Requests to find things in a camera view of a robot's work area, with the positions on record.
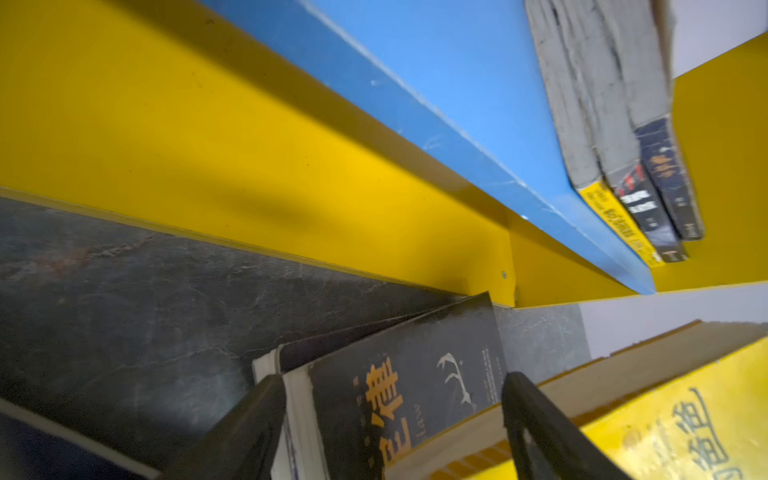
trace book spine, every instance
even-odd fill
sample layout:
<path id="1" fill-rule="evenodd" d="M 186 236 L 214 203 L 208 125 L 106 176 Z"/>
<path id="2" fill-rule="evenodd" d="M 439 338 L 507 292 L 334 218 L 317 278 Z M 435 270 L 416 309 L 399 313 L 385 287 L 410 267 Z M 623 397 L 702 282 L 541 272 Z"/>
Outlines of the book spine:
<path id="1" fill-rule="evenodd" d="M 704 225 L 669 115 L 634 131 L 640 141 L 641 161 L 659 189 L 661 199 L 683 240 L 701 240 Z"/>
<path id="2" fill-rule="evenodd" d="M 587 205 L 650 267 L 662 266 L 664 261 L 643 234 L 624 205 L 600 179 L 577 190 Z"/>
<path id="3" fill-rule="evenodd" d="M 619 178 L 619 181 L 611 182 L 614 193 L 627 207 L 637 225 L 661 255 L 661 259 L 667 263 L 687 259 L 672 220 L 642 164 L 638 164 Z"/>

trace white wall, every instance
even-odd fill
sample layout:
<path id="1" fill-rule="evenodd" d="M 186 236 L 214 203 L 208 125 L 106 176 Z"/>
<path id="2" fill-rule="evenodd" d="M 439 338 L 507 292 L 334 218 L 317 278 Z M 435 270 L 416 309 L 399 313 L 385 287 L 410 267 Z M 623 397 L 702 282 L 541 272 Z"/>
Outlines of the white wall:
<path id="1" fill-rule="evenodd" d="M 768 283 L 580 304 L 593 359 L 694 320 L 768 322 Z"/>
<path id="2" fill-rule="evenodd" d="M 675 77 L 768 31 L 768 0 L 671 1 Z"/>

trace white antler illustration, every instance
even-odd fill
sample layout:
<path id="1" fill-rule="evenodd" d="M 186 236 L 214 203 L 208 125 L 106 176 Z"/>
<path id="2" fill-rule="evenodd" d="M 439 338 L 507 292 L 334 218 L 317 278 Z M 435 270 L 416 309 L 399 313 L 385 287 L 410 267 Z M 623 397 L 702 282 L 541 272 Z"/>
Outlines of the white antler illustration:
<path id="1" fill-rule="evenodd" d="M 445 362 L 453 363 L 453 365 L 456 367 L 456 373 L 452 373 L 445 377 L 444 383 L 448 383 L 450 379 L 458 379 L 458 384 L 462 387 L 462 401 L 461 403 L 468 403 L 472 406 L 472 409 L 476 407 L 474 403 L 472 403 L 472 399 L 469 397 L 469 392 L 467 392 L 466 387 L 464 386 L 464 379 L 462 378 L 462 371 L 458 369 L 458 363 L 456 362 L 456 359 L 453 358 L 453 355 L 451 353 L 446 353 L 442 357 L 440 357 L 440 361 L 437 362 L 437 366 L 442 367 L 445 369 Z"/>

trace gray marble surface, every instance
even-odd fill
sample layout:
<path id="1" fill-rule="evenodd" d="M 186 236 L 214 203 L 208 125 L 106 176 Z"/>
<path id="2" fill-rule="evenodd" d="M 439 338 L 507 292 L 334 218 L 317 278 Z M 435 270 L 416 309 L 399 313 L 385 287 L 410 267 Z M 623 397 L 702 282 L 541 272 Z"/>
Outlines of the gray marble surface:
<path id="1" fill-rule="evenodd" d="M 278 344 L 452 298 L 0 199 L 0 396 L 160 469 Z M 589 360 L 546 310 L 497 310 L 534 381 Z"/>

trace black book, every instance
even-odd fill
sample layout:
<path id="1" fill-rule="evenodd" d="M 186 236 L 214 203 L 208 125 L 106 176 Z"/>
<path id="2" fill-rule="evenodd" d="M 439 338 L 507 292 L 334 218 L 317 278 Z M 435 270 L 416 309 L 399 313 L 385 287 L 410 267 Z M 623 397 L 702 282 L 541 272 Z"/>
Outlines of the black book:
<path id="1" fill-rule="evenodd" d="M 293 369 L 283 376 L 286 454 L 278 452 L 272 476 L 381 478 L 422 443 L 498 404 L 505 365 L 484 293 Z"/>

